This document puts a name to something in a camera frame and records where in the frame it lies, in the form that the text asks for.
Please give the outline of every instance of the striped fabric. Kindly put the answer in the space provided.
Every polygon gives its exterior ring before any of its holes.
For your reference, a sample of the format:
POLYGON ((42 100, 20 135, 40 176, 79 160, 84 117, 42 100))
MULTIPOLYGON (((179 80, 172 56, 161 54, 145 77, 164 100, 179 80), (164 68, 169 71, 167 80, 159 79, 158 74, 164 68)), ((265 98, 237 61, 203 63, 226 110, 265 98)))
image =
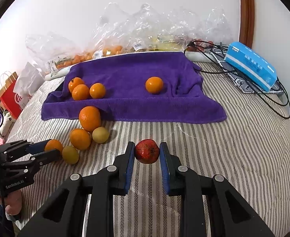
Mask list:
MULTIPOLYGON (((204 70, 211 64, 201 63, 204 70)), ((70 166, 59 161, 44 166, 33 185, 24 188, 22 228, 43 202, 72 173, 95 174, 125 152, 128 141, 146 138, 158 144, 166 141, 170 152, 198 174, 222 174, 255 209, 276 236, 290 230, 290 120, 274 114, 256 95, 242 94, 226 75, 204 74, 203 89, 226 110, 221 123, 186 124, 166 122, 103 122, 110 141, 93 143, 80 152, 80 160, 70 166)), ((50 138, 69 145, 69 133, 80 127, 78 120, 41 120, 41 106, 49 92, 63 78, 45 82, 21 113, 8 141, 38 142, 50 138)), ((286 113, 275 106, 278 111, 286 113)), ((87 225, 86 207, 83 236, 87 225)), ((115 236, 178 236, 180 197, 167 197, 162 186, 160 163, 143 165, 135 161, 132 184, 125 197, 114 197, 115 236)), ((206 199, 206 227, 210 226, 206 199)))

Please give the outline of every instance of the bag handle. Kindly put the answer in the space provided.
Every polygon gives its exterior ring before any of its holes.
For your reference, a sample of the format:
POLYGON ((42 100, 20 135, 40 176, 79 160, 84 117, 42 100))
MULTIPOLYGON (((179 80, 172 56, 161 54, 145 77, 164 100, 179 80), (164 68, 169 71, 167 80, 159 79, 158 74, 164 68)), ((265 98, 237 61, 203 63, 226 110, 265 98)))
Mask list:
POLYGON ((9 81, 11 82, 11 84, 13 83, 12 80, 11 80, 11 76, 13 76, 14 80, 16 80, 16 79, 15 79, 14 75, 13 75, 10 71, 5 71, 4 73, 2 73, 2 74, 0 75, 0 85, 1 85, 1 88, 7 90, 6 83, 5 83, 5 85, 3 86, 3 85, 2 85, 2 82, 1 82, 1 80, 3 80, 3 76, 4 76, 4 75, 7 75, 9 81))

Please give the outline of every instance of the purple cloth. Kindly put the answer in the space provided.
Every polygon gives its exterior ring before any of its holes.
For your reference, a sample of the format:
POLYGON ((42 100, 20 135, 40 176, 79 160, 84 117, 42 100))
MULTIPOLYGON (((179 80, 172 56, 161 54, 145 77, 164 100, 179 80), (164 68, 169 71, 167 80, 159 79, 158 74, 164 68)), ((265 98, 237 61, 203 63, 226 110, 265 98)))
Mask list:
POLYGON ((102 120, 210 123, 226 119, 222 106, 203 94, 203 78, 181 52, 132 53, 82 62, 70 69, 65 81, 42 106, 42 119, 78 119, 85 106, 99 108, 102 120), (148 93, 145 82, 158 76, 164 88, 148 93), (90 88, 102 83, 102 99, 74 101, 68 83, 80 77, 90 88))

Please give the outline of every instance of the red shopping bag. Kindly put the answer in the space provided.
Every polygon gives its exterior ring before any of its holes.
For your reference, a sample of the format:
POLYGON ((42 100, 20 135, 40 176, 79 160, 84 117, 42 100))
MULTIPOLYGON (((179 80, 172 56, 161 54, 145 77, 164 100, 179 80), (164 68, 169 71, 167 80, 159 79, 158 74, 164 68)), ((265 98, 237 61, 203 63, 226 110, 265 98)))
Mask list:
POLYGON ((12 81, 11 77, 9 77, 9 80, 11 82, 9 87, 3 86, 1 81, 0 81, 2 88, 5 90, 4 93, 0 96, 0 100, 1 100, 2 104, 5 106, 5 108, 10 112, 11 116, 14 119, 17 119, 19 117, 19 115, 21 114, 21 111, 26 106, 28 99, 26 99, 27 100, 26 101, 25 98, 21 98, 18 94, 13 92, 15 82, 17 81, 16 78, 14 77, 14 81, 12 81))

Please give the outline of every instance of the blue box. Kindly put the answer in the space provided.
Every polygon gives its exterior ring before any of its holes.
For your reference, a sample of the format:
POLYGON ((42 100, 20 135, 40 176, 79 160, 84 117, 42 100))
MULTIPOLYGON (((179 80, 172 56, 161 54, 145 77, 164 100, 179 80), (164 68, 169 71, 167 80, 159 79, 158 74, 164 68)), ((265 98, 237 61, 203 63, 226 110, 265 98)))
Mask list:
POLYGON ((270 91, 277 80, 275 68, 240 42, 229 45, 225 61, 247 75, 266 92, 270 91))

